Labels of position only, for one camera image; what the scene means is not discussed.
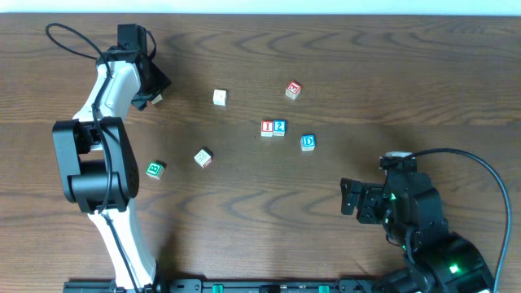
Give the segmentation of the red letter A block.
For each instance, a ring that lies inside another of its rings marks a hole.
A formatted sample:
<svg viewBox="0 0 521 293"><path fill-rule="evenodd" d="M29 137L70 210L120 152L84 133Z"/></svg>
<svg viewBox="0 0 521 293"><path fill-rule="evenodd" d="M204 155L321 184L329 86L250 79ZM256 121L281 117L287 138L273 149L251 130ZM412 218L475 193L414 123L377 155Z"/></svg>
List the red letter A block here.
<svg viewBox="0 0 521 293"><path fill-rule="evenodd" d="M158 94L153 100L151 100L151 104L157 104L158 102L160 102L162 100L162 95L161 94Z"/></svg>

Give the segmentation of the blue number 2 block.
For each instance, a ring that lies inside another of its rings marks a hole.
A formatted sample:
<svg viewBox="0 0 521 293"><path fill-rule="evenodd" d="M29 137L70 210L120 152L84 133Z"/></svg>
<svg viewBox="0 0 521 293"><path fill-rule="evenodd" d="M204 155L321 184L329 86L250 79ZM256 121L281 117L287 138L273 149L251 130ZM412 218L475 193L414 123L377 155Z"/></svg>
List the blue number 2 block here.
<svg viewBox="0 0 521 293"><path fill-rule="evenodd" d="M283 137L287 131L287 122L285 120L274 120L273 135Z"/></svg>

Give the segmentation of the red letter I block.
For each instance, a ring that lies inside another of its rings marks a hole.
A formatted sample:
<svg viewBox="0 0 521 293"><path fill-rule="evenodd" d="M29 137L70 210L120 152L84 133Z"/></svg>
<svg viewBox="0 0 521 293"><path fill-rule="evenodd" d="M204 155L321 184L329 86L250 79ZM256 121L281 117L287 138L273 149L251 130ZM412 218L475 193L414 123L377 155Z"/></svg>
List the red letter I block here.
<svg viewBox="0 0 521 293"><path fill-rule="evenodd" d="M262 137L272 137L274 135L274 122L272 120L261 121L260 134Z"/></svg>

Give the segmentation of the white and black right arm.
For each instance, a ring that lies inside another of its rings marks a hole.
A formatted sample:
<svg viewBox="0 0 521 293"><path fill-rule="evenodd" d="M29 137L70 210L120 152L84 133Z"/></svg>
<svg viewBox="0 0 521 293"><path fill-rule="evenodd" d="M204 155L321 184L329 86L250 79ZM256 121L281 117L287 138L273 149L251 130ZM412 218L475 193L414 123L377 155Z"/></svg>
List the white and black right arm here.
<svg viewBox="0 0 521 293"><path fill-rule="evenodd" d="M390 171L383 184L344 178L341 212L381 225L403 252L405 268L374 292L490 292L493 276L477 248L449 230L438 190L424 173Z"/></svg>

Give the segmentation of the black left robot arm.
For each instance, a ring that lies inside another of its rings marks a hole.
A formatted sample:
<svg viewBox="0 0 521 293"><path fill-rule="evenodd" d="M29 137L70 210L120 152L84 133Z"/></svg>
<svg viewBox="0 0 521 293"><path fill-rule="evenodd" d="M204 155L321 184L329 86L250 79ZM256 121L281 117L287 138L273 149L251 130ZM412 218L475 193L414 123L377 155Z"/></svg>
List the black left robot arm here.
<svg viewBox="0 0 521 293"><path fill-rule="evenodd" d="M124 125L131 107L158 103L171 84L153 62L153 40L141 25L118 25L117 43L94 57L98 76L85 105L53 126L64 196L95 224L116 274L111 281L65 282L66 292L170 290L138 221L138 164Z"/></svg>

